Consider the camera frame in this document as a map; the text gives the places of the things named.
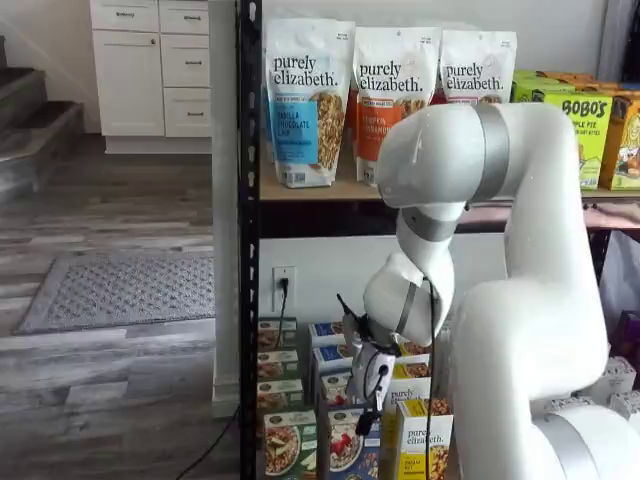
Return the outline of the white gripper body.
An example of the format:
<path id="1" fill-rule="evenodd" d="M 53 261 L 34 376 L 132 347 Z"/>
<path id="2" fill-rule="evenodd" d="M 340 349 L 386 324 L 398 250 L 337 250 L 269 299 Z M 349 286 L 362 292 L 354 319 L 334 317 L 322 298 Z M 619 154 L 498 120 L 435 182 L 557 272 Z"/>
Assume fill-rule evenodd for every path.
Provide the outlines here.
<path id="1" fill-rule="evenodd" d="M 400 356 L 397 338 L 389 338 L 386 344 L 372 339 L 351 340 L 349 352 L 353 354 L 349 394 L 361 401 L 383 401 Z"/>

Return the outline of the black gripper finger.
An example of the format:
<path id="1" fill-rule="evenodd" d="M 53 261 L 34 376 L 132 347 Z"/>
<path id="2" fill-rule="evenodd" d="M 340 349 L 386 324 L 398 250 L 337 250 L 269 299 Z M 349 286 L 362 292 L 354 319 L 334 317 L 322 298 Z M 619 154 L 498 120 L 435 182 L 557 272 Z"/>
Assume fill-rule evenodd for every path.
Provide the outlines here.
<path id="1" fill-rule="evenodd" d="M 368 397 L 359 397 L 361 404 L 364 406 L 364 411 L 356 425 L 357 435 L 368 435 L 373 424 L 382 418 L 385 395 L 386 390 L 381 386 L 377 386 Z"/>

